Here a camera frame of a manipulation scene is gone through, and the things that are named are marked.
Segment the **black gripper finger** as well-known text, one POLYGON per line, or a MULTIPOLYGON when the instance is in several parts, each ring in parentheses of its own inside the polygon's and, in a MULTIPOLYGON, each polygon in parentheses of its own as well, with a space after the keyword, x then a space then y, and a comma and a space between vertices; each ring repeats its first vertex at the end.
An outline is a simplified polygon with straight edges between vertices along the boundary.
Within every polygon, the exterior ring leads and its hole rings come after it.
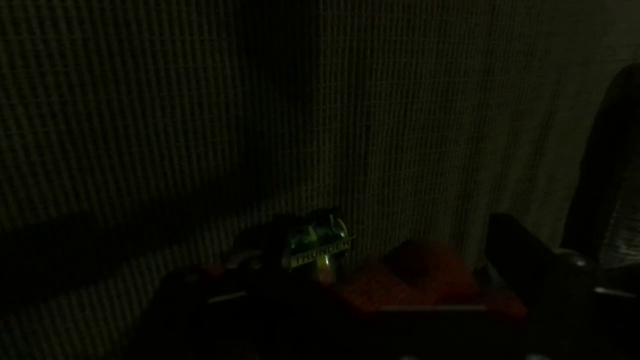
POLYGON ((604 267, 640 259, 640 64, 611 78, 596 111, 562 244, 604 267))

